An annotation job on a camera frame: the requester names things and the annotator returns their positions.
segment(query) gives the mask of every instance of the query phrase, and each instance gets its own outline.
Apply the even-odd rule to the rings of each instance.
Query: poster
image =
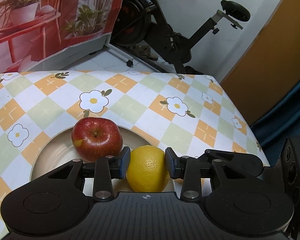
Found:
[[[122,0],[0,0],[0,73],[111,33]]]

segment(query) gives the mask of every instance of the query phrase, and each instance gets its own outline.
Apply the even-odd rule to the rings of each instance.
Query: white flower pot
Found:
[[[10,17],[13,26],[18,26],[20,24],[33,21],[37,7],[38,3],[33,3],[19,9],[11,10]]]

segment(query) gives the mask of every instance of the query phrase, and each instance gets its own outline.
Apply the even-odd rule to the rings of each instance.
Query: crosshair logo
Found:
[[[151,198],[151,196],[148,195],[148,194],[146,194],[146,195],[143,195],[142,198],[144,198],[144,199],[149,199],[149,198]]]

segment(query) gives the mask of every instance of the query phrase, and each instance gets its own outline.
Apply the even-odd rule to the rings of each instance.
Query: yellow flower center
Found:
[[[98,102],[98,100],[96,98],[91,98],[90,99],[90,103],[92,104],[96,104]]]

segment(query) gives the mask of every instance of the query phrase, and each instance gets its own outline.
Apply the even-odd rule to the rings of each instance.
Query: bike seat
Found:
[[[250,20],[250,12],[242,5],[232,1],[221,1],[221,6],[224,11],[233,18],[241,22]]]

